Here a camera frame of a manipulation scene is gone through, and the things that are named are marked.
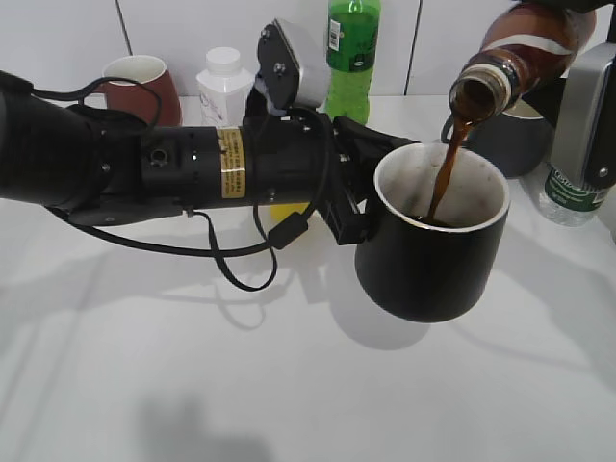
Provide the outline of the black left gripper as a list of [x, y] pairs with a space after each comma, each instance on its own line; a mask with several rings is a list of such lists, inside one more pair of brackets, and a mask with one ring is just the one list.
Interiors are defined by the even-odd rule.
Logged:
[[282, 116], [250, 108], [241, 125], [246, 158], [242, 206], [313, 203], [338, 245], [360, 244], [371, 230], [359, 204], [369, 189], [344, 183], [340, 153], [375, 167], [395, 149], [417, 141], [378, 132], [347, 116], [294, 108]]

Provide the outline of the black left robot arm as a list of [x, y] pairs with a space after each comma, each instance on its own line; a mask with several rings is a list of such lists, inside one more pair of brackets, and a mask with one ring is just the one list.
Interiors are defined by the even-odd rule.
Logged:
[[231, 128], [161, 127], [155, 121], [85, 104], [102, 86], [38, 90], [1, 76], [1, 195], [33, 203], [97, 238], [110, 226], [199, 211], [306, 203], [275, 226], [283, 248], [320, 215], [340, 245], [370, 229], [360, 203], [378, 162], [407, 139], [339, 116], [292, 108], [271, 115], [258, 92]]

